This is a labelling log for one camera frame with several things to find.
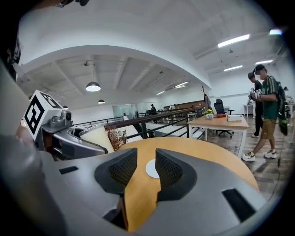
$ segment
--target potted plant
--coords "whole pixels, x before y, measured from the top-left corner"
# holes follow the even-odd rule
[[[211,109],[207,109],[205,114],[207,119],[213,119],[213,111]]]

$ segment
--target white circle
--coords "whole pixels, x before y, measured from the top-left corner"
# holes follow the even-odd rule
[[[156,171],[156,159],[153,159],[147,163],[146,173],[152,178],[160,179],[160,177]]]

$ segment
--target railing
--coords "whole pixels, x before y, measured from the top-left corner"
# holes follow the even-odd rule
[[[125,138],[129,139],[129,138],[133,138],[133,137],[141,135],[142,138],[145,139],[145,138],[148,138],[148,134],[150,134],[150,133],[152,133],[154,131],[157,131],[159,129],[162,129],[162,128],[170,126],[170,125],[178,124],[178,125],[181,126],[180,128],[165,134],[163,137],[171,135],[171,134],[173,134],[173,133],[175,133],[175,132],[177,132],[177,131],[179,131],[179,130],[181,130],[183,128],[186,128],[186,131],[183,132],[178,137],[182,137],[185,134],[187,134],[187,137],[189,137],[189,125],[187,124],[187,122],[192,117],[202,116],[201,109],[199,109],[200,112],[188,116],[189,112],[193,112],[195,110],[196,110],[196,108],[194,107],[194,108],[188,108],[188,109],[176,109],[176,110],[172,110],[172,111],[171,110],[170,111],[162,111],[162,112],[157,112],[157,113],[161,113],[161,114],[147,115],[147,116],[144,116],[144,117],[139,117],[139,118],[135,118],[135,119],[131,119],[131,120],[119,121],[119,122],[115,122],[115,123],[112,123],[112,124],[106,124],[105,126],[112,125],[112,126],[115,126],[116,128],[122,128],[122,127],[129,126],[129,125],[141,124],[141,129],[142,129],[141,132],[139,132],[138,134],[127,136]],[[167,118],[167,117],[169,118],[168,121],[167,121],[168,124],[167,123],[165,124],[165,122],[163,122],[162,119]],[[146,123],[147,122],[154,122],[154,123],[157,123],[157,124],[165,124],[165,125],[157,127],[155,129],[147,130],[147,128],[146,128]]]
[[[118,122],[118,121],[124,121],[123,116],[115,117],[115,118],[102,119],[102,120],[95,120],[95,121],[79,123],[79,124],[75,124],[75,125],[82,126],[82,127],[85,127],[85,128],[90,128],[92,126],[96,126],[96,125],[99,125],[99,124],[102,124],[102,125],[109,124],[109,123],[112,124],[112,123],[115,123],[115,122]]]

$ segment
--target office chair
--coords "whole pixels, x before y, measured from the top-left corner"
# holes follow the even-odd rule
[[[222,103],[222,100],[221,99],[216,99],[216,103],[214,103],[214,107],[215,107],[215,110],[216,110],[217,114],[225,114],[226,113],[224,111],[224,107],[223,107],[223,103]],[[229,130],[217,130],[216,133],[218,133],[218,131],[221,131],[220,134],[219,134],[219,136],[222,133],[228,133],[228,134],[230,134],[230,137],[232,137],[232,135],[229,132]]]

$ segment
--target wooden floor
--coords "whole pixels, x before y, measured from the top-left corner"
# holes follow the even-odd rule
[[[259,138],[252,138],[251,135],[255,132],[255,120],[252,116],[246,118],[246,121],[249,125],[249,130],[247,132],[247,138],[245,142],[244,152],[250,152],[256,146]],[[270,144],[268,141],[265,146],[256,154],[256,160],[254,162],[245,162],[248,168],[253,173],[259,189],[263,196],[266,199],[269,199],[274,191],[275,192],[272,198],[279,197],[284,189],[285,184],[288,181],[288,178],[294,169],[294,157],[295,157],[295,144],[291,144],[291,135],[293,127],[288,127],[288,136],[284,136],[279,130],[278,124],[275,129],[275,141],[276,141],[276,150],[278,157],[281,153],[281,166],[279,167],[280,178],[278,180],[278,168],[277,168],[277,159],[265,159],[263,157],[264,152],[268,152],[270,150]],[[230,138],[229,134],[222,134],[220,137],[216,134],[215,130],[213,133],[208,132],[208,142],[215,143],[233,154],[238,154],[238,148],[235,147],[236,139],[238,133],[234,133],[232,138]]]

